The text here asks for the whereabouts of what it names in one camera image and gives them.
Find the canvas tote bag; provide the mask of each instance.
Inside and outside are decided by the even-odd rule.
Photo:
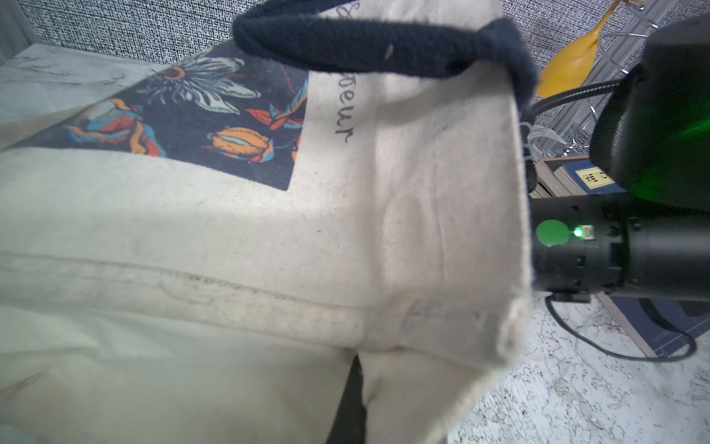
[[[335,25],[501,16],[494,0],[311,4]],[[0,153],[1,422],[47,443],[323,443],[357,354],[366,422],[330,442],[433,443],[514,363],[532,88],[510,68],[517,35],[416,77],[364,72],[387,70],[369,37],[320,60],[269,40],[325,41],[308,20],[254,23],[239,38],[264,58],[208,48]],[[379,47],[392,70],[426,61],[410,40]],[[366,66],[316,71],[348,51]]]

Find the green light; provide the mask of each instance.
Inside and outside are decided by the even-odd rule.
[[[690,139],[695,139],[696,137],[702,136],[703,134],[710,131],[710,119],[703,120],[698,124],[691,126],[682,133],[678,134],[676,139],[678,141],[688,141]]]
[[[546,247],[565,245],[569,241],[569,227],[559,220],[548,219],[537,226],[535,235]]]

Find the wire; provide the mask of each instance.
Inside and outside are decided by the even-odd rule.
[[[547,99],[542,99],[530,105],[528,111],[523,115],[521,121],[528,121],[531,124],[535,124],[534,118],[537,118],[540,114],[545,111],[549,111],[552,108],[564,105],[566,103],[574,102],[575,100],[586,99],[588,97],[594,97],[601,94],[608,94],[613,92],[617,86],[621,83],[622,79],[608,80],[606,82],[592,83],[590,85],[584,85],[579,88],[574,88],[573,90],[560,92],[554,96],[550,96]]]
[[[625,359],[627,361],[637,361],[637,362],[678,362],[678,361],[682,361],[684,359],[688,359],[689,357],[691,357],[692,355],[694,355],[698,351],[698,344],[697,344],[697,342],[695,342],[695,338],[693,338],[688,333],[676,328],[673,324],[669,323],[667,320],[665,320],[663,318],[661,318],[661,319],[663,322],[665,322],[665,325],[660,325],[660,327],[662,327],[666,330],[669,330],[669,331],[673,331],[675,333],[680,333],[681,335],[685,336],[688,339],[689,348],[685,352],[685,354],[682,354],[680,356],[671,356],[671,357],[638,357],[638,356],[626,356],[625,354],[619,354],[619,353],[615,353],[615,352],[606,350],[606,349],[602,348],[600,345],[598,345],[596,342],[592,341],[591,339],[584,337],[584,336],[580,335],[578,332],[574,331],[574,329],[572,329],[572,327],[570,327],[565,321],[563,321],[563,319],[559,316],[559,313],[557,313],[555,308],[552,306],[552,302],[554,300],[555,300],[554,295],[547,296],[545,298],[545,306],[549,310],[552,318],[557,321],[559,326],[564,328],[570,335],[576,337],[579,340],[586,342],[587,344],[596,348],[600,352],[607,354],[611,357]],[[660,314],[657,311],[656,311],[656,315],[658,317],[660,317]],[[656,323],[656,324],[659,323],[659,322],[657,322],[656,319],[654,319],[653,316],[650,316],[650,317],[654,323]]]
[[[535,125],[537,116],[552,108],[574,102],[575,100],[587,99],[589,97],[598,96],[613,92],[621,83],[622,79],[609,80],[608,82],[592,83],[584,85],[570,91],[560,92],[554,96],[542,99],[528,108],[528,111],[520,119],[520,136],[523,139],[523,160],[525,161],[525,180],[528,184],[528,193],[531,193],[537,187],[537,171],[535,170],[535,162],[530,152],[530,132]]]

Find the white marble surface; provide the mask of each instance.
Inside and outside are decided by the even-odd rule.
[[[162,67],[34,45],[0,66],[0,124],[93,103]],[[559,311],[603,346],[640,353],[596,300]],[[689,361],[643,364],[569,336],[542,296],[532,318],[528,353],[451,431],[450,443],[710,443],[708,335]]]
[[[596,300],[555,306],[603,347],[640,356]],[[597,352],[534,297],[528,353],[449,433],[467,443],[710,443],[710,337],[687,361],[648,364]]]
[[[0,65],[0,124],[98,102],[165,66],[32,45]]]

